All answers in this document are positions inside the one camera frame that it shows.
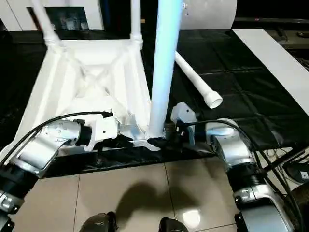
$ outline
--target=black wire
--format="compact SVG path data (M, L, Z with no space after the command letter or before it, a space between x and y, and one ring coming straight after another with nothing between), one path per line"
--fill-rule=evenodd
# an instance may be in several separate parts
M4 158L1 160L0 162L0 167L5 163L5 161L12 155L12 153L29 137L31 136L33 133L41 130L44 126L58 121L60 119L66 118L66 117L72 117L72 116L78 116L78 115L103 115L106 112L102 112L102 111L86 111L86 112L77 112L77 113L72 113L72 114L67 114L67 115L62 115L62 116L57 116L54 117L50 120L47 120L43 123L41 123L40 125L36 126L35 128L33 128L32 130L30 130L24 137L22 137L13 147L12 149L4 156Z
M260 159L256 153L256 150L259 151L259 147L258 147L258 144L240 127L230 123L230 122L227 122L227 121L222 121L222 120L205 120L205 121L199 121L199 122L191 122L191 123L184 123L185 126L189 127L189 126L194 126L194 125L197 125L197 124L206 124L206 123L211 123L211 122L216 122L216 123L222 123L222 124L226 124L234 129L236 129L238 132L240 132L245 138L247 138L253 148L254 148L254 156L255 156L255 159L256 159L256 162L257 162L257 165L259 168L262 168L262 165L261 165L261 162L260 162ZM303 220L303 216L300 212L300 209L298 207L298 204L295 200L295 198L293 197L292 193L291 193L291 189L290 187L284 182L284 180L281 178L280 174L278 173L278 171L276 170L276 168L272 165L271 161L269 160L269 158L267 157L267 155L263 152L263 151L259 151L262 155L262 157L266 160L267 164L270 165L271 167L271 170L273 171L273 173L275 174L276 178L279 180L280 184L283 186L284 190L286 191L286 193L288 194L288 197L290 198L290 201L295 209L295 211L297 212L297 218L298 218L298 221L299 221L299 225L300 225L300 231L301 232L305 232L305 226L304 226L304 220Z

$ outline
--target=white plastic pipe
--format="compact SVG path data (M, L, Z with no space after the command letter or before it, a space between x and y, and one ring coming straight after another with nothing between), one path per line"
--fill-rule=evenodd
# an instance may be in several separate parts
M34 13L36 17L38 18L38 21L43 31L45 44L46 45L59 44L60 39L57 36L57 34L54 32L54 29L48 18L46 10L42 6L40 0L31 0L31 1L32 1Z
M213 91L177 51L175 52L175 61L203 96L204 101L209 108L216 108L222 103L223 99L219 93Z
M140 31L140 0L131 0L131 34L130 39L140 45L143 39Z
M163 137L183 0L159 0L148 137Z

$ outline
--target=beige floor tile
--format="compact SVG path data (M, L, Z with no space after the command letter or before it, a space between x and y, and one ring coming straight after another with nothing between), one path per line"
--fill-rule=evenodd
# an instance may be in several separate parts
M14 232L72 232L79 175L39 180L18 213Z
M205 230L202 232L236 232L236 231L237 231L236 225L229 225L229 226L222 226L222 227Z
M82 174L74 230L109 211L120 232L158 231L161 218L174 218L164 165Z
M237 208L218 158L166 163L176 219L190 231L235 223Z

